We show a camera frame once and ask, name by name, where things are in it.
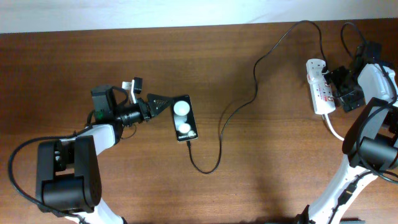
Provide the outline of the white power strip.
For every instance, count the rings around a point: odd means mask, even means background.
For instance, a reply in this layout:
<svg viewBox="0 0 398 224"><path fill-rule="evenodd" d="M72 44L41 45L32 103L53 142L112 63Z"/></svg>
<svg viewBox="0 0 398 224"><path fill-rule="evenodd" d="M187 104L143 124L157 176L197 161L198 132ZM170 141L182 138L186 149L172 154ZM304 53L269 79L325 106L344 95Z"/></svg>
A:
<svg viewBox="0 0 398 224"><path fill-rule="evenodd" d="M313 58L306 62L307 72L310 70L323 70L325 67L326 63L321 59ZM319 82L312 85L309 84L309 87L315 114L324 115L336 110L332 89L327 82Z"/></svg>

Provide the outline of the black Galaxy flip phone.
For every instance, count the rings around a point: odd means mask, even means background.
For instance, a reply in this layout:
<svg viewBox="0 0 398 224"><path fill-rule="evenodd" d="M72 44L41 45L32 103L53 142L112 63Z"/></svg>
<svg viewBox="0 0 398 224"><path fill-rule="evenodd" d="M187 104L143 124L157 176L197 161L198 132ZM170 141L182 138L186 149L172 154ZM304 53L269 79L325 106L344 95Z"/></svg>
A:
<svg viewBox="0 0 398 224"><path fill-rule="evenodd" d="M185 142L197 139L198 131L190 97L181 95L172 99L171 112L177 141Z"/></svg>

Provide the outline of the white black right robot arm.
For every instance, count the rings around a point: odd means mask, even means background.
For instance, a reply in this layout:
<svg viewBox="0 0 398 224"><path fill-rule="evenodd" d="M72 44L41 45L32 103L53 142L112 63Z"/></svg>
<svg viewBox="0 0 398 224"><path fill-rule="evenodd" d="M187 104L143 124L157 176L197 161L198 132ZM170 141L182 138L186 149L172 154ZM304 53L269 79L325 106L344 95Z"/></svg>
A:
<svg viewBox="0 0 398 224"><path fill-rule="evenodd" d="M392 65L380 59L381 45L364 41L350 68L329 72L326 63L306 63L315 114L328 115L339 101L345 111L364 109L341 138L341 165L326 190L298 214L294 223L341 223L358 195L377 178L392 183L397 175L397 84Z"/></svg>

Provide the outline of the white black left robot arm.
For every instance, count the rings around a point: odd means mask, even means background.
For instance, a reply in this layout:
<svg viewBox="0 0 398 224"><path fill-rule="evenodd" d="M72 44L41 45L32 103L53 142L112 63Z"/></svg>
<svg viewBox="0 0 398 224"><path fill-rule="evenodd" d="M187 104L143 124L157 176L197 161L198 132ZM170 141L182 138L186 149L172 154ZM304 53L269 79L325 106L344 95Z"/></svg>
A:
<svg viewBox="0 0 398 224"><path fill-rule="evenodd" d="M148 94L147 101L117 103L115 89L101 85L91 90L93 124L70 137L39 144L35 197L41 212L77 223L125 223L102 199L97 156L120 141L125 127L158 116L173 99Z"/></svg>

